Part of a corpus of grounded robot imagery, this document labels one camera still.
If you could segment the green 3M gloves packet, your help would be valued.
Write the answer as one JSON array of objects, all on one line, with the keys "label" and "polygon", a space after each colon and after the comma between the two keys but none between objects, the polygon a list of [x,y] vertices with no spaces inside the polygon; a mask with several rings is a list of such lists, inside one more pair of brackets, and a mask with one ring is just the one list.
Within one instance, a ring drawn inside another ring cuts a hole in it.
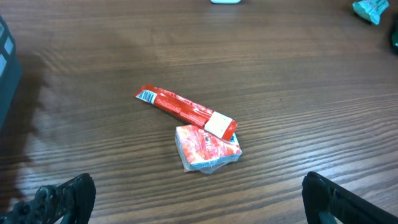
[{"label": "green 3M gloves packet", "polygon": [[391,32],[391,46],[394,51],[397,51],[397,36],[397,20],[395,20]]}]

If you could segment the red tissue box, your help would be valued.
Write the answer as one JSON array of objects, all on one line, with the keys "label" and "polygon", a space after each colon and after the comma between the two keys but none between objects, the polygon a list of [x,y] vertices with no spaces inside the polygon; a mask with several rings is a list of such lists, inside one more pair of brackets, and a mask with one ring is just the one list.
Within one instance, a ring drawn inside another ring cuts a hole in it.
[{"label": "red tissue box", "polygon": [[243,153],[235,134],[230,141],[225,141],[194,125],[177,127],[175,143],[187,172],[211,174],[238,161]]}]

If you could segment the long red sachet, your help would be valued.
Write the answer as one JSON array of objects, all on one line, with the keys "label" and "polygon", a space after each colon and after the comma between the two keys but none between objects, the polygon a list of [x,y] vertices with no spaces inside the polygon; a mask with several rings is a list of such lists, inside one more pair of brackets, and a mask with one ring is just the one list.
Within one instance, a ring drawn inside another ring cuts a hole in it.
[{"label": "long red sachet", "polygon": [[134,97],[158,107],[214,136],[229,141],[237,128],[237,122],[219,112],[188,100],[174,92],[148,84],[143,85]]}]

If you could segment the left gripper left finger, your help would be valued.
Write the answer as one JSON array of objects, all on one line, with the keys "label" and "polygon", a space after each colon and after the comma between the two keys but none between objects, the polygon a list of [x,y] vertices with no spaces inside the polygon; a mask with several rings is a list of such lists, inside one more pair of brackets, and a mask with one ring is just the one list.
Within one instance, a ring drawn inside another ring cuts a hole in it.
[{"label": "left gripper left finger", "polygon": [[60,220],[61,224],[88,224],[95,198],[95,183],[83,173],[58,186],[41,186],[33,200],[19,202],[1,215],[1,223],[54,224]]}]

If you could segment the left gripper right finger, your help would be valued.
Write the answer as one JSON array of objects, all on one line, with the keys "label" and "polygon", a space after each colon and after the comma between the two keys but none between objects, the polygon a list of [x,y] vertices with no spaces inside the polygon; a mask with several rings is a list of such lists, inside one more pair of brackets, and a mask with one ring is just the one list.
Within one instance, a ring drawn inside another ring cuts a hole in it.
[{"label": "left gripper right finger", "polygon": [[309,172],[302,182],[308,224],[390,224],[397,217],[369,203],[326,177]]}]

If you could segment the mint tissue pack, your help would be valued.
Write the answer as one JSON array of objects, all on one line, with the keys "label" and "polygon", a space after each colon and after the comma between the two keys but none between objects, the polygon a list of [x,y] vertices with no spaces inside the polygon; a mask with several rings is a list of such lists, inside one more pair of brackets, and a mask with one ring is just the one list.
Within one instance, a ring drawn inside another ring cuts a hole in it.
[{"label": "mint tissue pack", "polygon": [[381,14],[389,7],[388,0],[362,0],[352,4],[354,12],[361,18],[378,25]]}]

